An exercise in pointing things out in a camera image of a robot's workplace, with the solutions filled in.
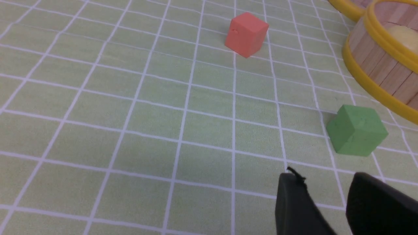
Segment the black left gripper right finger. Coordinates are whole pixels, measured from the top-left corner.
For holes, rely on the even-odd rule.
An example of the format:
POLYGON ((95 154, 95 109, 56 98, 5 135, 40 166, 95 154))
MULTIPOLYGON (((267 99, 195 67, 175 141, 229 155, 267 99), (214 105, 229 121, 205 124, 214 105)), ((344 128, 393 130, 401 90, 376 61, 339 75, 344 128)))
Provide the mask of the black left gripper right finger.
POLYGON ((418 233, 417 201, 365 172, 354 174, 346 218, 354 235, 418 233))

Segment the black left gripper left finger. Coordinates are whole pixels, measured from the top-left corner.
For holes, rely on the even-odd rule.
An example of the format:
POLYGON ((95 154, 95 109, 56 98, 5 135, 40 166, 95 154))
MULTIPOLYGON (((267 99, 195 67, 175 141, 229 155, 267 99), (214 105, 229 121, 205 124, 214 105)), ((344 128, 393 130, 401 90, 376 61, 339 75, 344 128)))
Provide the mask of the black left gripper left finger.
POLYGON ((292 167, 278 181, 275 219, 278 235, 335 235, 309 195, 306 178, 292 167))

